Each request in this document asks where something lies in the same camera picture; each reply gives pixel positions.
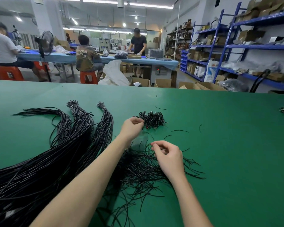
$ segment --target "white bag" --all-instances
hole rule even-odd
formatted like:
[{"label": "white bag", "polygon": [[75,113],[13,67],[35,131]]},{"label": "white bag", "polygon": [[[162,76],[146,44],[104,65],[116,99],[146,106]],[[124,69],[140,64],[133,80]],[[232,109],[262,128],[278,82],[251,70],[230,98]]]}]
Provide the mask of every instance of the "white bag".
[{"label": "white bag", "polygon": [[103,68],[103,72],[106,76],[103,80],[100,80],[98,84],[129,86],[129,81],[120,71],[120,64],[121,60],[114,60],[106,64]]},{"label": "white bag", "polygon": [[209,82],[209,83],[213,82],[213,78],[216,75],[218,65],[219,65],[218,61],[209,61],[208,62],[204,82]]}]

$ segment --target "green workbench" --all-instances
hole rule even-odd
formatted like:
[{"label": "green workbench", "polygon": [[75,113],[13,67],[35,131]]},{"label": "green workbench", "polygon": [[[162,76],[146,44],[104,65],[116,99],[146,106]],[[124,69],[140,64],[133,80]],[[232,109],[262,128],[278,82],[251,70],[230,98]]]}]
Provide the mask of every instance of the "green workbench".
[{"label": "green workbench", "polygon": [[[125,119],[160,111],[155,106],[166,109],[161,111],[167,126],[148,132],[156,140],[172,134],[167,141],[190,148],[184,156],[201,164],[194,169],[207,179],[189,177],[189,182],[214,226],[284,226],[284,114],[279,112],[284,95],[0,81],[0,168],[46,151],[53,130],[52,116],[11,114],[38,107],[70,114],[71,99],[92,112],[95,122],[102,116],[96,103],[104,102],[114,117],[114,135]],[[143,133],[133,145],[140,141],[152,138]],[[165,197],[147,196],[142,212],[139,200],[129,209],[136,227],[183,226],[173,189],[164,183],[160,189]],[[115,207],[122,204],[117,199]],[[125,216],[120,220],[124,224]]]}]

